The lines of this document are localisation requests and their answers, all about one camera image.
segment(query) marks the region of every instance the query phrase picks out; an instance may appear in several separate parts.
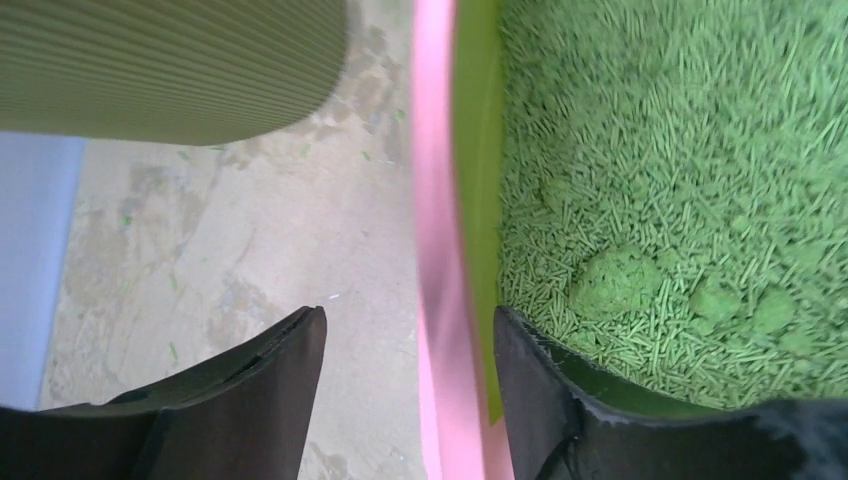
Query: litter box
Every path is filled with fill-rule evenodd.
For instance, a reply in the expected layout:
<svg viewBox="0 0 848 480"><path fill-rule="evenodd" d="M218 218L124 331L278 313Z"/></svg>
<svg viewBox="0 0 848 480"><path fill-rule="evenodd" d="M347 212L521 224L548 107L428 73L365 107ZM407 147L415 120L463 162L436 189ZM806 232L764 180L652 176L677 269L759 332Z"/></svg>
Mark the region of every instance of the litter box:
<svg viewBox="0 0 848 480"><path fill-rule="evenodd" d="M430 478L519 478L509 463L493 353L492 318L501 303L500 7L495 0L416 2L412 122L419 382ZM569 363L566 376L585 394L634 418L673 423L723 415L585 362Z"/></svg>

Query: concrete floor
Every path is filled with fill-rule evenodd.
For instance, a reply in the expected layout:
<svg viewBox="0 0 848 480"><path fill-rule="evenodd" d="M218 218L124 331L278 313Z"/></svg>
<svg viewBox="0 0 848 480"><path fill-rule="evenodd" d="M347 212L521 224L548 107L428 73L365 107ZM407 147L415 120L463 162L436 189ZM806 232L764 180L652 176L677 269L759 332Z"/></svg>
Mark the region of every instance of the concrete floor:
<svg viewBox="0 0 848 480"><path fill-rule="evenodd" d="M42 407L102 403L327 310L306 480L417 479L411 0L351 0L334 96L206 147L91 141Z"/></svg>

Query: green cat litter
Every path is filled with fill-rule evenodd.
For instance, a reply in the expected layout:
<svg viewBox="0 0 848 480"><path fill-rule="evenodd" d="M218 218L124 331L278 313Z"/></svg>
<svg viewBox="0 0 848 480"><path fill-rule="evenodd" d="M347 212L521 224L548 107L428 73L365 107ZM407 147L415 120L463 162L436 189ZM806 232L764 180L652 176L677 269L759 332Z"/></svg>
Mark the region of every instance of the green cat litter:
<svg viewBox="0 0 848 480"><path fill-rule="evenodd" d="M848 396L848 2L505 0L504 304L639 385Z"/></svg>

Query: green ribbed container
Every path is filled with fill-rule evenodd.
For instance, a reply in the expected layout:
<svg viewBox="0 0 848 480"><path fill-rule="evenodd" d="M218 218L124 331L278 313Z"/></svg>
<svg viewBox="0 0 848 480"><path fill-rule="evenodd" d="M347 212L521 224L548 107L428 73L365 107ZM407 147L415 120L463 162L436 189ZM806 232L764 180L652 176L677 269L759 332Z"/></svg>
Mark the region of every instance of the green ribbed container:
<svg viewBox="0 0 848 480"><path fill-rule="evenodd" d="M294 123L344 65L344 0L0 3L0 130L209 145Z"/></svg>

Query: pink plastic edge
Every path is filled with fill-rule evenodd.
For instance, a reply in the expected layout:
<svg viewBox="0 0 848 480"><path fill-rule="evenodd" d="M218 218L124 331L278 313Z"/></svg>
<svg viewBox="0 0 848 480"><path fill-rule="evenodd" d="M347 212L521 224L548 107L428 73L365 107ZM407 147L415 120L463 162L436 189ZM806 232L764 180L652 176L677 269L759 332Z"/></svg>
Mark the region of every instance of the pink plastic edge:
<svg viewBox="0 0 848 480"><path fill-rule="evenodd" d="M506 429L488 423L451 143L455 0L417 0L412 158L420 309L421 443L431 480L513 480Z"/></svg>

